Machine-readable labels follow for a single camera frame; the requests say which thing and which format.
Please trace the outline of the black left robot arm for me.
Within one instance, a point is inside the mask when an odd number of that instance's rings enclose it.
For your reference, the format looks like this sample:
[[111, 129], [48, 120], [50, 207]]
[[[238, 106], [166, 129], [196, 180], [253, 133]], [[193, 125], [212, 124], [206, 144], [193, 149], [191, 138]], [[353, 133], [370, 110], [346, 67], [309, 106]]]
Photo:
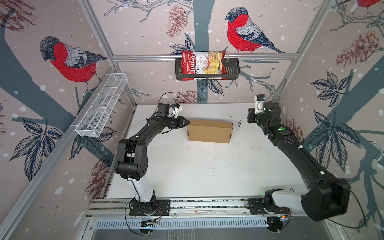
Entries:
[[149, 166], [148, 145], [155, 136], [163, 134], [165, 128], [171, 131], [190, 124], [189, 120], [180, 116], [181, 110], [178, 103], [159, 103], [138, 133], [118, 143], [115, 173], [133, 185], [137, 195], [135, 200], [139, 204], [154, 205], [156, 201], [156, 193], [145, 179]]

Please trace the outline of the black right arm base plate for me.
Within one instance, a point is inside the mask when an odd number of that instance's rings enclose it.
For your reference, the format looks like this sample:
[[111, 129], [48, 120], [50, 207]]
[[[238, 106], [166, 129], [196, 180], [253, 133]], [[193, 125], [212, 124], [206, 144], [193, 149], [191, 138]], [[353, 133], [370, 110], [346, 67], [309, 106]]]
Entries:
[[251, 215], [290, 215], [289, 208], [278, 207], [270, 198], [248, 199], [245, 205], [250, 210]]

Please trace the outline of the brown cardboard paper box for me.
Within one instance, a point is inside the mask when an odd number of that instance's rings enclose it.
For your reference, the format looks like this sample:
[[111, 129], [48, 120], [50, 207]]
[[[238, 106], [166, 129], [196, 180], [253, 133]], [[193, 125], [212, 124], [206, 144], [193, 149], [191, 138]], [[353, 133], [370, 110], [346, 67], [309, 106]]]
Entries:
[[233, 128], [232, 122], [191, 119], [188, 125], [188, 140], [229, 144]]

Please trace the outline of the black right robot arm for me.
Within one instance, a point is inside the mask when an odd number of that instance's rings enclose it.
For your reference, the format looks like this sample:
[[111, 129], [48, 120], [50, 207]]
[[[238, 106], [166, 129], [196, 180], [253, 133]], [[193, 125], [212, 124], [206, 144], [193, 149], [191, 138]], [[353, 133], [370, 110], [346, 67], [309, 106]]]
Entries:
[[257, 124], [266, 138], [288, 157], [299, 171], [308, 191], [268, 190], [263, 200], [265, 211], [297, 210], [316, 222], [345, 214], [350, 200], [350, 184], [328, 172], [304, 149], [294, 132], [281, 124], [280, 113], [278, 104], [256, 104], [248, 110], [247, 121]]

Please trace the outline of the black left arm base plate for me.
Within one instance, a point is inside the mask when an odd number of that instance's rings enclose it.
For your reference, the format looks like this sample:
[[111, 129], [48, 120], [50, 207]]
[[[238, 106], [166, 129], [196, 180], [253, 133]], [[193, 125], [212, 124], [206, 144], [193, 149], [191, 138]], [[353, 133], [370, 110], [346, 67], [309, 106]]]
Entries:
[[170, 214], [171, 201], [170, 200], [155, 200], [150, 202], [139, 202], [133, 199], [129, 203], [129, 216], [130, 217], [160, 217], [168, 216]]

